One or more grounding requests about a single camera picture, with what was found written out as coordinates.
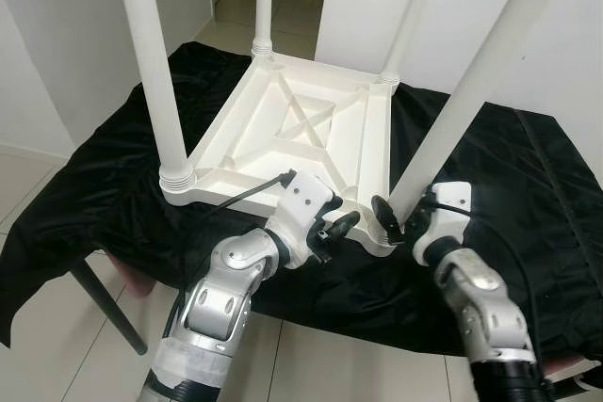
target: black velvet fabric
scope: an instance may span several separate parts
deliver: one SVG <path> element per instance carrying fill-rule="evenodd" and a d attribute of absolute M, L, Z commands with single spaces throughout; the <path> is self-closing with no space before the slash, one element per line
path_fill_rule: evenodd
<path fill-rule="evenodd" d="M 247 56 L 194 42 L 171 56 L 189 153 L 249 63 Z M 392 98 L 392 186 L 447 97 L 400 85 Z M 0 255 L 4 344 L 19 308 L 94 249 L 107 249 L 176 286 L 179 247 L 185 246 L 188 268 L 194 268 L 222 238 L 262 224 L 261 218 L 226 210 L 183 244 L 195 218 L 211 206 L 169 205 L 158 186 L 158 167 L 144 93 L 137 86 L 12 226 Z M 473 185 L 474 211 L 508 236 L 527 263 L 546 356 L 578 352 L 601 359 L 603 193 L 559 124 L 486 104 L 436 177 L 451 180 Z M 502 275 L 511 298 L 525 310 L 525 285 L 503 244 L 478 221 L 470 223 L 465 243 Z M 253 308 L 390 346 L 463 353 L 430 270 L 418 266 L 409 250 L 399 247 L 387 258 L 374 258 L 345 240 L 332 254 L 324 267 L 279 270 L 254 295 Z"/>

